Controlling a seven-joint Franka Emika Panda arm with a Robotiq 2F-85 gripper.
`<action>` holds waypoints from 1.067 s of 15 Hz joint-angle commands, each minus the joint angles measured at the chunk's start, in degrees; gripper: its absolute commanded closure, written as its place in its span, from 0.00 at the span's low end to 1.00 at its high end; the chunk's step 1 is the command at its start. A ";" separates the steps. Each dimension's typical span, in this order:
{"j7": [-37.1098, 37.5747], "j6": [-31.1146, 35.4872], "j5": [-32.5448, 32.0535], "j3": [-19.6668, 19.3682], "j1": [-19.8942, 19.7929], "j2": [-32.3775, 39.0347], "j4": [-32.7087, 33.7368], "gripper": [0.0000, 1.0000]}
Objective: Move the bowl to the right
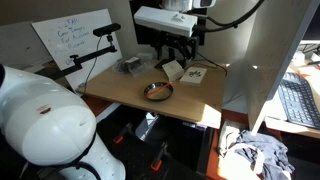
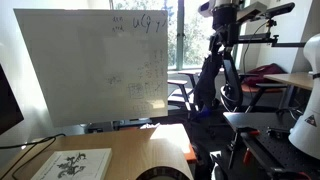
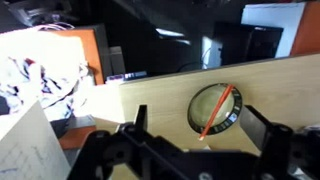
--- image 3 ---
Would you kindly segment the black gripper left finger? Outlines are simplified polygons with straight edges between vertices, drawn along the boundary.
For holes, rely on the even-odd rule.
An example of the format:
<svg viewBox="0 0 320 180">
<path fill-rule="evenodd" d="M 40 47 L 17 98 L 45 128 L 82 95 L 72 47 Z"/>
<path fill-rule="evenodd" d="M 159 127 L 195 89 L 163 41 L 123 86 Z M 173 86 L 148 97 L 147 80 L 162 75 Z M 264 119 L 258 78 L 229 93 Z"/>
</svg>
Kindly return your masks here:
<svg viewBox="0 0 320 180">
<path fill-rule="evenodd" d="M 147 129 L 148 121 L 148 107 L 146 105 L 140 105 L 134 121 L 135 131 L 137 133 L 143 133 Z"/>
</svg>

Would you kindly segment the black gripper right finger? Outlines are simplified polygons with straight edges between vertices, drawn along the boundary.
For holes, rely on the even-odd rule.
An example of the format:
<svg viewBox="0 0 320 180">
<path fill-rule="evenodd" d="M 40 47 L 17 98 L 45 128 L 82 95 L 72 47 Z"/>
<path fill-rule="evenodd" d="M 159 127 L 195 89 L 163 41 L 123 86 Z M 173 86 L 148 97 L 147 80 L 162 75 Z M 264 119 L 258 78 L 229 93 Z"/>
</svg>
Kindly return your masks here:
<svg viewBox="0 0 320 180">
<path fill-rule="evenodd" d="M 262 150 L 273 124 L 253 106 L 244 105 L 240 113 L 240 127 L 253 144 Z"/>
</svg>

